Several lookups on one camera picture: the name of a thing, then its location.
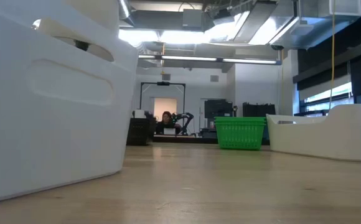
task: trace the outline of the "green plastic basket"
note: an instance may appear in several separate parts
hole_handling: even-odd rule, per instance
[[[215,118],[221,149],[260,150],[266,118]]]

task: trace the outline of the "window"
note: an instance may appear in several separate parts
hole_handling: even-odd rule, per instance
[[[345,98],[342,100],[332,100],[331,102],[331,108],[337,106],[337,105],[345,105],[345,104],[353,104],[354,99],[352,97]],[[330,106],[330,100],[325,103],[319,103],[312,106],[306,106],[306,111],[315,111],[315,110],[328,110]]]
[[[330,106],[331,91],[327,90],[323,93],[306,98],[301,102],[301,111],[320,111],[328,110]],[[337,105],[353,104],[354,98],[352,97],[352,83],[333,88],[331,108]]]
[[[310,115],[306,115],[307,118],[316,118],[316,117],[320,117],[320,116],[323,116],[323,114],[310,114]]]
[[[345,93],[350,93],[350,92],[352,92],[352,83],[351,82],[343,84],[341,86],[338,86],[338,87],[335,87],[334,89],[332,89],[332,96],[335,97],[335,96],[339,96],[339,95],[342,95]],[[323,93],[319,93],[317,95],[306,98],[305,103],[330,98],[330,94],[331,94],[331,91],[327,90]]]

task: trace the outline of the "robotic arm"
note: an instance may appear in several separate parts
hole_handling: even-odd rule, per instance
[[[180,134],[183,136],[187,135],[187,126],[189,125],[190,121],[194,118],[194,116],[191,113],[182,113],[182,114],[172,114],[172,122],[175,124],[180,119],[187,119],[185,125],[182,127]]]

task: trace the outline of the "person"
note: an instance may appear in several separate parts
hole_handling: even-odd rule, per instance
[[[175,128],[176,134],[181,131],[181,126],[172,121],[172,115],[169,111],[163,112],[162,121],[158,122],[156,126],[156,134],[164,134],[164,128]]]

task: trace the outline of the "hanging cord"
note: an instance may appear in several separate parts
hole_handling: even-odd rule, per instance
[[[333,0],[332,6],[332,52],[331,52],[331,89],[330,89],[330,103],[329,110],[331,110],[332,103],[332,89],[334,86],[334,73],[335,73],[335,0]]]

